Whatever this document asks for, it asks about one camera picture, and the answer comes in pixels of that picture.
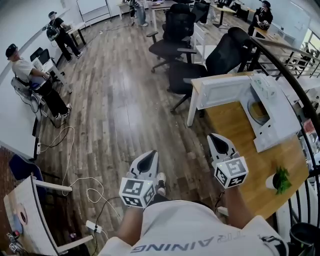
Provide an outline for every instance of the potted plant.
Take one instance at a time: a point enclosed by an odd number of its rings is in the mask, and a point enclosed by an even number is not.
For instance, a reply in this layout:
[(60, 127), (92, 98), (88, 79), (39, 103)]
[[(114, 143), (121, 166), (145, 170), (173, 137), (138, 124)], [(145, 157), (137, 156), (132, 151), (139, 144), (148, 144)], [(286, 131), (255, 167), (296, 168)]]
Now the potted plant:
[(265, 181), (265, 185), (269, 189), (275, 189), (276, 194), (283, 194), (292, 185), (288, 180), (289, 172), (286, 168), (277, 167), (275, 174), (268, 177)]

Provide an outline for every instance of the sneaker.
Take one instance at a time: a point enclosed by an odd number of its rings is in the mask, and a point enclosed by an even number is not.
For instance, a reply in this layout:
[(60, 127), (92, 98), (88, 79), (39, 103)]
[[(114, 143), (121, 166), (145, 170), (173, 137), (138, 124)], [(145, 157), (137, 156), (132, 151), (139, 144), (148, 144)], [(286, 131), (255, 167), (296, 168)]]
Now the sneaker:
[(167, 177), (163, 172), (159, 172), (156, 176), (156, 180), (157, 180), (157, 193), (162, 195), (162, 196), (166, 196), (166, 181), (167, 181)]
[(82, 55), (82, 51), (80, 51), (80, 53), (76, 57), (79, 59), (81, 55)]
[(55, 118), (55, 120), (60, 121), (60, 120), (61, 120), (61, 115), (60, 115), (60, 113), (59, 113), (58, 115), (56, 115), (54, 118)]
[(70, 111), (71, 111), (71, 108), (72, 108), (72, 106), (71, 106), (70, 103), (68, 103), (68, 104), (66, 105), (66, 107), (67, 107), (67, 109), (68, 109), (68, 112), (67, 112), (66, 114), (63, 114), (63, 115), (62, 115), (63, 118), (67, 118), (67, 117), (68, 117), (68, 115), (69, 115), (69, 113), (70, 113)]

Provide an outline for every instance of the handrail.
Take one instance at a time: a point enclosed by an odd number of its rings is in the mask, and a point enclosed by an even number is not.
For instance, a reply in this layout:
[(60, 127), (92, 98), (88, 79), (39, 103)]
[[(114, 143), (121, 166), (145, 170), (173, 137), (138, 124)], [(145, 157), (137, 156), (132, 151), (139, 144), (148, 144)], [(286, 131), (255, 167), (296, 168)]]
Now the handrail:
[(305, 52), (303, 50), (294, 48), (292, 46), (289, 46), (289, 45), (286, 45), (286, 44), (283, 44), (283, 43), (280, 43), (280, 42), (276, 42), (276, 41), (270, 41), (270, 40), (264, 39), (264, 38), (258, 38), (258, 37), (251, 37), (251, 38), (262, 42), (263, 45), (265, 45), (265, 46), (272, 46), (272, 47), (277, 47), (277, 48), (288, 49), (288, 50), (291, 50), (293, 52), (296, 52), (296, 53), (302, 54), (304, 56), (307, 56), (307, 57), (309, 57), (309, 58), (311, 58), (311, 59), (313, 59), (313, 60), (315, 60), (317, 62), (320, 62), (320, 59), (314, 57), (312, 54), (307, 53), (307, 52)]
[(257, 51), (261, 51), (274, 64), (274, 66), (278, 68), (282, 76), (284, 76), (285, 79), (288, 81), (288, 83), (291, 85), (291, 87), (293, 88), (293, 90), (301, 100), (302, 104), (304, 105), (306, 111), (308, 112), (310, 119), (312, 121), (312, 124), (314, 126), (315, 132), (320, 137), (320, 121), (318, 119), (317, 113), (314, 107), (312, 106), (308, 96), (306, 95), (305, 91), (302, 89), (301, 85), (299, 84), (299, 82), (289, 72), (286, 66), (261, 43), (260, 39), (257, 40), (255, 37), (251, 37), (251, 40), (258, 47)]

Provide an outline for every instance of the forearm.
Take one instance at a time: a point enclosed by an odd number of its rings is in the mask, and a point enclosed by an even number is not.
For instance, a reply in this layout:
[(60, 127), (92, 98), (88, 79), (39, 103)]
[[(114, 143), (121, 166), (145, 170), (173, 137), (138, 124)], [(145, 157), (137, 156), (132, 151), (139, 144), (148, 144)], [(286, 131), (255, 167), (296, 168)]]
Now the forearm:
[(44, 73), (36, 68), (31, 69), (30, 74), (35, 77), (47, 77), (48, 76), (46, 73)]
[(134, 246), (140, 240), (143, 216), (143, 209), (130, 207), (124, 214), (116, 236), (128, 245)]
[(254, 215), (246, 206), (239, 186), (226, 189), (225, 200), (229, 215), (228, 220), (231, 226), (242, 229), (254, 218)]

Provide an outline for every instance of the white cable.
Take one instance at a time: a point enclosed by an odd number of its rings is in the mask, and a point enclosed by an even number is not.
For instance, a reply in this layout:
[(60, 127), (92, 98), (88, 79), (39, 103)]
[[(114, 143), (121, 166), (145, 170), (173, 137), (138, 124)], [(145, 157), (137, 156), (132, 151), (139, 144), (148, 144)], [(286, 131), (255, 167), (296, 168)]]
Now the white cable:
[(109, 237), (108, 237), (107, 233), (106, 233), (106, 232), (104, 232), (104, 230), (103, 230), (103, 229), (101, 229), (101, 231), (105, 234), (106, 239), (108, 239), (108, 240), (109, 240)]
[[(45, 150), (40, 151), (40, 152), (45, 152), (45, 151), (47, 151), (48, 148), (50, 148), (50, 146), (59, 138), (59, 136), (61, 135), (61, 133), (62, 133), (65, 129), (68, 129), (68, 128), (72, 128), (72, 129), (73, 129), (73, 139), (72, 139), (72, 144), (71, 144), (71, 148), (70, 148), (69, 159), (68, 159), (68, 162), (67, 162), (67, 165), (66, 165), (65, 174), (64, 174), (63, 179), (62, 179), (62, 186), (64, 185), (64, 182), (65, 182), (65, 179), (66, 179), (66, 177), (67, 177), (68, 170), (69, 170), (72, 148), (73, 148), (73, 145), (74, 145), (74, 142), (75, 142), (75, 134), (76, 134), (75, 128), (72, 127), (72, 126), (67, 126), (67, 127), (63, 128), (63, 129), (61, 130), (61, 132), (59, 133), (59, 135), (54, 139), (54, 141), (53, 141)], [(79, 181), (79, 180), (89, 180), (89, 179), (95, 180), (96, 182), (98, 182), (98, 183), (100, 184), (100, 186), (102, 187), (102, 193), (100, 193), (98, 190), (96, 190), (96, 189), (94, 189), (94, 188), (88, 188), (88, 189), (86, 190), (86, 197), (88, 198), (88, 200), (89, 200), (91, 203), (96, 204), (96, 203), (98, 203), (101, 199), (104, 199), (104, 200), (111, 206), (111, 208), (114, 210), (114, 212), (116, 213), (116, 215), (118, 216), (118, 218), (122, 221), (122, 218), (120, 217), (120, 215), (118, 214), (118, 212), (116, 211), (116, 209), (113, 207), (113, 205), (112, 205), (107, 199), (105, 199), (105, 198), (103, 197), (103, 194), (104, 194), (104, 191), (105, 191), (104, 186), (103, 186), (103, 185), (101, 184), (101, 182), (100, 182), (99, 180), (97, 180), (96, 178), (94, 178), (94, 177), (77, 178), (77, 179), (75, 180), (75, 182), (73, 182), (71, 185), (69, 185), (69, 187), (72, 187), (72, 186), (73, 186), (77, 181)], [(92, 201), (92, 200), (90, 199), (90, 197), (89, 197), (89, 191), (90, 191), (90, 190), (93, 190), (93, 191), (97, 192), (97, 193), (100, 195), (100, 197), (99, 197), (99, 199), (98, 199), (97, 201)], [(64, 192), (62, 191), (62, 195), (64, 195), (65, 197), (66, 197), (68, 194), (69, 194), (68, 192), (67, 192), (66, 194), (64, 194)]]

